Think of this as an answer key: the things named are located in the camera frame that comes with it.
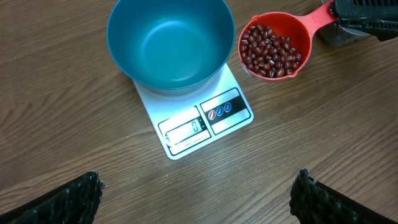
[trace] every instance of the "red button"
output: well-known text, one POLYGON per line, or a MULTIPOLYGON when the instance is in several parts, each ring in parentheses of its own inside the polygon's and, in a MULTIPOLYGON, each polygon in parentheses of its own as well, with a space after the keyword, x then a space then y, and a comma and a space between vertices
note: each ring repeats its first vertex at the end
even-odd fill
POLYGON ((215 110, 211 110, 210 112, 209 112, 209 120, 213 120, 213 119, 215 119, 216 118, 216 111, 215 110))

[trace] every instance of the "red measuring cup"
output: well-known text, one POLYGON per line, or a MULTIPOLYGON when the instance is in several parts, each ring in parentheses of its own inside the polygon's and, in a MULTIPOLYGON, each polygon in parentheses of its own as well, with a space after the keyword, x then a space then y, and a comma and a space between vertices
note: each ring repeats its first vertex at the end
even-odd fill
POLYGON ((302 62, 299 67, 290 75, 280 78, 263 77, 250 71, 246 64, 242 61, 241 52, 239 51, 239 58, 241 60, 243 69, 252 75, 254 78, 260 79, 264 82, 281 82, 288 78, 294 78, 297 73, 304 67, 308 61, 312 50, 312 39, 316 31, 323 26, 337 20, 330 12, 330 5, 332 1, 325 3, 317 10, 306 16, 293 16, 285 12, 269 12, 260 16, 253 16, 249 24, 243 29, 239 37, 238 49, 240 49, 243 34, 253 25, 261 24, 263 26, 270 26, 276 34, 290 37, 291 46, 297 49, 297 53, 302 54, 302 62))

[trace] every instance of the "wood grain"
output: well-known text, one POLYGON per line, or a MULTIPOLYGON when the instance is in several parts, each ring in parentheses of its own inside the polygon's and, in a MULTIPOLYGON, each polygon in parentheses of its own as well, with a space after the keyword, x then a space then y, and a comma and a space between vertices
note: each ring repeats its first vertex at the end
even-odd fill
MULTIPOLYGON (((318 1, 227 0, 240 34, 255 14, 318 1)), ((235 47, 228 65, 249 126, 169 160, 105 42, 115 0, 0 1, 0 213, 98 171, 95 223, 298 223, 298 171, 398 221, 398 41, 314 40, 294 80, 261 83, 235 47)))

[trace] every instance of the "blue bowl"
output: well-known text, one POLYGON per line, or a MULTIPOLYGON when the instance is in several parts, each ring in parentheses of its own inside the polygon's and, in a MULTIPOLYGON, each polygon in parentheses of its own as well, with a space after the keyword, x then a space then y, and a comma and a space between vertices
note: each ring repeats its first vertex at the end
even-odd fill
POLYGON ((106 31, 119 68, 152 88, 197 85, 226 63, 235 41, 223 0, 119 0, 106 31))

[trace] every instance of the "scale control panel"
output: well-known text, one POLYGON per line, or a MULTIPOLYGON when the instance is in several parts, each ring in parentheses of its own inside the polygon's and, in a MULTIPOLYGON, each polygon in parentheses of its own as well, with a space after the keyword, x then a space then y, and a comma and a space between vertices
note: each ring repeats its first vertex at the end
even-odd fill
POLYGON ((176 156, 235 131, 234 127, 251 118, 242 95, 232 88, 160 122, 158 127, 171 155, 176 156))

